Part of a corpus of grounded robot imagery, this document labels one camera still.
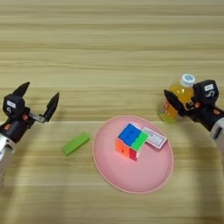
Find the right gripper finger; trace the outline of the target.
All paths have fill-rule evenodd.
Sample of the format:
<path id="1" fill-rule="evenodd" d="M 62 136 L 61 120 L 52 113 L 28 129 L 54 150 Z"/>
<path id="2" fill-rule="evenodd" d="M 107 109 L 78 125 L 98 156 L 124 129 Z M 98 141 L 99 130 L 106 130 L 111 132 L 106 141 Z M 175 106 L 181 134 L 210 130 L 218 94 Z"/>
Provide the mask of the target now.
<path id="1" fill-rule="evenodd" d="M 179 100 L 179 98 L 172 91 L 165 89 L 164 95 L 166 97 L 166 100 L 177 110 L 180 116 L 187 115 L 184 104 Z"/>

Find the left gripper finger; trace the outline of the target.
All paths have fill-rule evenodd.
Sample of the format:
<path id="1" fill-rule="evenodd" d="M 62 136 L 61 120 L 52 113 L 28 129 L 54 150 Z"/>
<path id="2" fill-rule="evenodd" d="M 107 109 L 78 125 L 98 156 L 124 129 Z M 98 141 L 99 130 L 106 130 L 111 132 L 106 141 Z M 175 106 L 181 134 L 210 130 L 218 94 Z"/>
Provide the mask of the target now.
<path id="1" fill-rule="evenodd" d="M 20 85 L 12 94 L 15 96 L 23 97 L 30 85 L 30 82 L 23 83 Z"/>
<path id="2" fill-rule="evenodd" d="M 47 104 L 46 112 L 44 113 L 44 118 L 47 122 L 52 118 L 59 102 L 60 93 L 57 93 Z"/>

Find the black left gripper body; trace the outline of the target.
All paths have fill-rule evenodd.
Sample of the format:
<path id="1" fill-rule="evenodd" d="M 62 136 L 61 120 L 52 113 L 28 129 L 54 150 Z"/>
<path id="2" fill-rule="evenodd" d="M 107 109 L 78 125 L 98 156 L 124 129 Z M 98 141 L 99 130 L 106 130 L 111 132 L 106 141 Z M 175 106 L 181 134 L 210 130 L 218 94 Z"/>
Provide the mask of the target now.
<path id="1" fill-rule="evenodd" d="M 21 116 L 14 116 L 6 113 L 7 120 L 0 125 L 0 136 L 6 137 L 13 143 L 18 143 L 25 132 L 32 127 L 35 122 L 44 123 L 46 118 L 42 115 L 35 115 L 31 112 L 23 113 Z"/>

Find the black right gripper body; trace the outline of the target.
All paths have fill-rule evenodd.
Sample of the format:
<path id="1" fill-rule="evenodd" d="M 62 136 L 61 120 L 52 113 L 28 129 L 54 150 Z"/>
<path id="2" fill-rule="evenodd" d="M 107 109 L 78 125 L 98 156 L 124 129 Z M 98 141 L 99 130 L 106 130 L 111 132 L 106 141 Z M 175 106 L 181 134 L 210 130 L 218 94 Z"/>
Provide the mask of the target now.
<path id="1" fill-rule="evenodd" d="M 190 101 L 186 104 L 188 116 L 195 122 L 200 123 L 208 131 L 215 123 L 224 118 L 224 110 L 215 106 L 210 101 Z"/>

